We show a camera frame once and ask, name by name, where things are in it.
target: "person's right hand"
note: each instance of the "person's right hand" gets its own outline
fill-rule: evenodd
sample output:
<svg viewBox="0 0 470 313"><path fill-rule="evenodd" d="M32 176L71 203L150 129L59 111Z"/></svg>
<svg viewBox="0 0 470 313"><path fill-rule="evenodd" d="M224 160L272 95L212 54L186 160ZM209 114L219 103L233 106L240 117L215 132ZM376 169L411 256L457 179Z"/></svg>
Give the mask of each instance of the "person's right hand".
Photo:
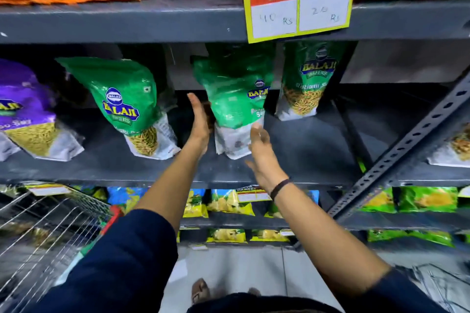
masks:
<svg viewBox="0 0 470 313"><path fill-rule="evenodd" d="M258 184L268 193L281 181L289 176L282 170L269 142L269 134L259 123L254 123L250 132L251 145L249 146L253 161L245 163L253 170Z"/></svg>

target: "black wristband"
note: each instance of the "black wristband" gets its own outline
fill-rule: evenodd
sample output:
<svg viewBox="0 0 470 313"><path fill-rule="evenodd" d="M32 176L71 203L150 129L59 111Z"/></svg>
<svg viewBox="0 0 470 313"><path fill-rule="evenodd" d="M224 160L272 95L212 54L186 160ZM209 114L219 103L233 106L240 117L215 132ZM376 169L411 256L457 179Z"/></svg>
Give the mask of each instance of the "black wristband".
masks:
<svg viewBox="0 0 470 313"><path fill-rule="evenodd" d="M271 193L269 194L269 197L271 197L272 200L274 200L274 198L277 196L277 194L279 193L279 191L287 184L287 183L291 183L292 180L291 178L289 177L288 179L285 179L283 181L281 181L276 187L274 187L274 189L271 191Z"/></svg>

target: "forearm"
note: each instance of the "forearm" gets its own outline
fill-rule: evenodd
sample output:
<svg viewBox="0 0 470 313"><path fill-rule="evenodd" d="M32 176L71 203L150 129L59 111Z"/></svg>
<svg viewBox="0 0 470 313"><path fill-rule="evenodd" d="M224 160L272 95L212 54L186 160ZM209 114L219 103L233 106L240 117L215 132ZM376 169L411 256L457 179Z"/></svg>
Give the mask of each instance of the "forearm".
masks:
<svg viewBox="0 0 470 313"><path fill-rule="evenodd" d="M149 188L134 209L148 209L170 222L175 232L179 230L189 189L201 156L201 145L188 140L173 163Z"/></svg>
<svg viewBox="0 0 470 313"><path fill-rule="evenodd" d="M390 270L294 184L282 188L275 202L332 291L360 295Z"/></svg>

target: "floor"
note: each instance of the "floor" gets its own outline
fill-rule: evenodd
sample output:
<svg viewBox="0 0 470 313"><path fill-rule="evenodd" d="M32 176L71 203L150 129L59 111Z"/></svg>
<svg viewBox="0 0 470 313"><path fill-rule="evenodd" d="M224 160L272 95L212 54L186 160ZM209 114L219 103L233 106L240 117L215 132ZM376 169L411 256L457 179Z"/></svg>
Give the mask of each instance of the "floor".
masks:
<svg viewBox="0 0 470 313"><path fill-rule="evenodd" d="M446 252L378 253L392 265L434 263L450 272L464 271L455 256ZM208 250L179 247L179 262L166 286L160 312L185 312L191 305L191 286L201 277L213 297L247 292L254 287L262 295L312 298L344 311L304 252L273 247Z"/></svg>

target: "shopping cart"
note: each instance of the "shopping cart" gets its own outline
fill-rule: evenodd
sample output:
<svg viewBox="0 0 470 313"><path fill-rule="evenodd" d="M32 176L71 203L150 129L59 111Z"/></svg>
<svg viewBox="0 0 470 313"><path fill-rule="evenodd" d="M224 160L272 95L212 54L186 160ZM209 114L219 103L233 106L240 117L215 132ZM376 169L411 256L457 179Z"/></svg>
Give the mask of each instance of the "shopping cart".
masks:
<svg viewBox="0 0 470 313"><path fill-rule="evenodd" d="M38 302L110 218L109 204L80 192L0 194L0 312Z"/></svg>

